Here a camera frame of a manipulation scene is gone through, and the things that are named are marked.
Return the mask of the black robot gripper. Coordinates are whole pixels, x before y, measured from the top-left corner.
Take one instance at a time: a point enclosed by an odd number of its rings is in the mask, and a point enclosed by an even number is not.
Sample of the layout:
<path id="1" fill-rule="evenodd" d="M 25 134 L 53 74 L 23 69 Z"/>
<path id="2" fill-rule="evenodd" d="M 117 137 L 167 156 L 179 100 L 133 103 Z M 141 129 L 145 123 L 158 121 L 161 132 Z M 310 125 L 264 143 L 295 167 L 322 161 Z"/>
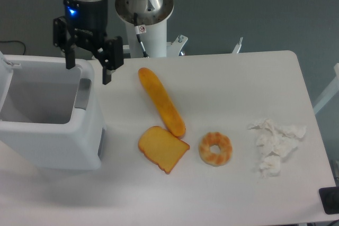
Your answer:
<path id="1" fill-rule="evenodd" d="M 67 69 L 75 67 L 75 43 L 80 48 L 96 51 L 94 56 L 102 65 L 102 84 L 107 85 L 112 73 L 124 63 L 122 37 L 105 40 L 108 0 L 64 0 L 64 6 L 65 17 L 53 20 L 54 46 L 65 55 Z"/>

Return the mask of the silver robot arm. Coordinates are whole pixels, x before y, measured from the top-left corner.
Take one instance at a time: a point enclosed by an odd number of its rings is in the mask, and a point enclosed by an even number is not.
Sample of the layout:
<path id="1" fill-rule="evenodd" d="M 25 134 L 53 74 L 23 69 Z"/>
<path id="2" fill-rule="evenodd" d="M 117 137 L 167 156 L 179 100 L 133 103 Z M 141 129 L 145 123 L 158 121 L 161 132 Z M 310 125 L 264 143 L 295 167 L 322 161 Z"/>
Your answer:
<path id="1" fill-rule="evenodd" d="M 75 67 L 75 47 L 87 50 L 102 66 L 102 83 L 123 65 L 122 37 L 108 38 L 108 0 L 63 0 L 64 16 L 53 20 L 53 44 L 66 59 L 66 68 Z"/>

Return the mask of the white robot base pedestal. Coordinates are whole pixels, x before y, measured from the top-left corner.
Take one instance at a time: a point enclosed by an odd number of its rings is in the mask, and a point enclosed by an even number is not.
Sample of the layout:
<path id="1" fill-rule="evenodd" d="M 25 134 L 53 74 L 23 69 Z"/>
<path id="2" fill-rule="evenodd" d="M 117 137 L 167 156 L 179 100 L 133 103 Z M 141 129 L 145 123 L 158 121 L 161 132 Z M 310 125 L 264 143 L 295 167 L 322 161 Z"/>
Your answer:
<path id="1" fill-rule="evenodd" d="M 166 57 L 167 20 L 173 9 L 173 0 L 115 0 L 131 58 Z"/>

